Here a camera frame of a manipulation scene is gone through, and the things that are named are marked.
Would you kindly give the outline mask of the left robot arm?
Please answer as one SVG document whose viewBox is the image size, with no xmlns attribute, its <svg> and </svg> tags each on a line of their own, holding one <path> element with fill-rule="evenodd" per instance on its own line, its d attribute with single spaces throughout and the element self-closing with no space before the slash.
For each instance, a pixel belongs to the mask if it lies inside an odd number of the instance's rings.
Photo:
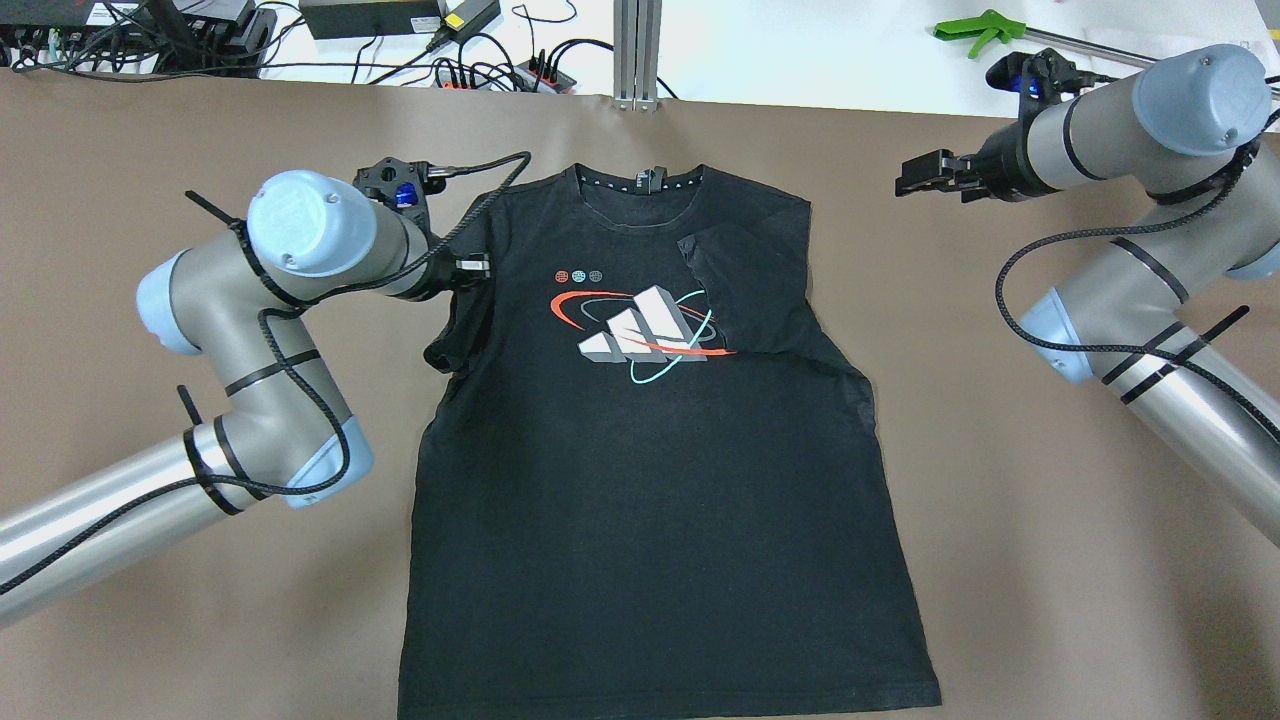
<svg viewBox="0 0 1280 720">
<path fill-rule="evenodd" d="M 303 324 L 324 299 L 419 301 L 488 274 L 430 231 L 426 197 L 456 167 L 388 158 L 351 182 L 268 179 L 243 220 L 151 270 L 146 329 L 209 360 L 230 410 L 3 519 L 3 624 L 271 496 L 301 509 L 365 477 L 372 452 Z"/>
</svg>

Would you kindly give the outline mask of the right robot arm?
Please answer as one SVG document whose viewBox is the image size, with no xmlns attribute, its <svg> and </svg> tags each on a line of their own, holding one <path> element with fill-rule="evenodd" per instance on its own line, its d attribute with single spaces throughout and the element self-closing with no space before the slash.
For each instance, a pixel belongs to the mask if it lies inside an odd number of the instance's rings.
<svg viewBox="0 0 1280 720">
<path fill-rule="evenodd" d="M 1263 64 L 1216 44 L 1106 79 L 1052 49 L 1011 53 L 987 73 L 1015 92 L 1018 118 L 979 151 L 905 161 L 897 196 L 957 192 L 1019 202 L 1083 184 L 1137 179 L 1152 209 L 1129 225 L 1036 242 L 1103 238 L 1100 252 L 1020 319 L 1000 270 L 1010 329 L 1073 383 L 1098 379 L 1267 539 L 1279 533 L 1277 401 L 1212 347 L 1178 309 L 1221 277 L 1277 272 L 1277 119 Z"/>
</svg>

